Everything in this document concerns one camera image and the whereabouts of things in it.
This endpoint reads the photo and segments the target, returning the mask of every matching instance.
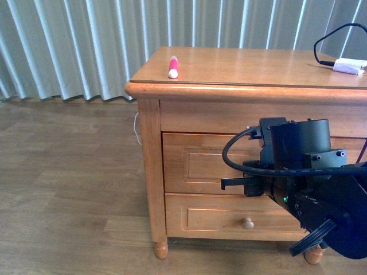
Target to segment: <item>pink marker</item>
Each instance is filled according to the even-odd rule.
[[[169,78],[177,78],[178,77],[178,59],[176,56],[171,57],[170,60],[170,69],[168,71]]]

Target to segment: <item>white cable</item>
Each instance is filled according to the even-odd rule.
[[[141,143],[141,142],[140,142],[140,140],[139,140],[138,133],[136,132],[136,118],[138,117],[138,115],[139,115],[139,112],[137,112],[137,113],[136,113],[135,118],[134,118],[134,133],[135,133],[135,135],[136,135],[136,138],[138,139],[138,143],[139,143],[140,145],[142,145],[142,143]]]

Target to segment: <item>black cable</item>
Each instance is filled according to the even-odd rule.
[[[302,240],[290,247],[289,251],[294,257],[305,252],[309,248],[319,245],[323,241],[322,239],[336,227],[337,224],[331,219],[328,219],[322,225],[316,228],[311,234],[305,236]]]
[[[345,28],[345,27],[348,27],[348,26],[354,26],[354,27],[360,27],[362,29],[364,29],[364,31],[367,33],[367,27],[365,27],[364,25],[362,24],[358,24],[358,23],[348,23],[348,24],[345,24],[343,26],[340,26],[338,29],[336,30],[333,30],[331,33],[325,35],[324,37],[322,37],[321,39],[319,39],[318,41],[316,41],[316,43],[314,44],[314,55],[315,55],[315,59],[318,63],[320,63],[321,65],[326,65],[326,66],[334,66],[335,62],[333,61],[320,61],[320,59],[317,57],[317,53],[316,53],[316,46],[317,44],[319,44],[319,42],[321,42],[322,40],[324,40],[325,38],[331,36],[332,34],[336,33],[337,31]]]
[[[228,151],[234,145],[236,141],[242,138],[245,135],[248,135],[252,132],[255,132],[256,128],[251,127],[250,129],[246,129],[243,132],[240,132],[238,135],[231,138],[231,140],[225,145],[222,158],[223,161],[233,169],[238,171],[259,175],[259,176],[334,176],[334,175],[367,175],[367,167],[330,167],[330,168],[320,168],[320,169],[294,169],[294,170],[272,170],[272,169],[260,169],[253,168],[244,165],[237,164],[231,161],[228,158]]]

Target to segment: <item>white curtain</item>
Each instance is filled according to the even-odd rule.
[[[307,49],[349,22],[367,23],[367,1],[0,0],[0,95],[123,96],[162,45]],[[319,50],[366,59],[359,30]]]

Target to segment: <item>wooden foot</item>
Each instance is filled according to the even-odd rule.
[[[166,242],[156,242],[154,245],[154,255],[162,260],[167,257],[168,245]]]
[[[316,265],[322,258],[322,254],[325,249],[322,249],[319,245],[314,246],[306,251],[304,258],[309,264]]]

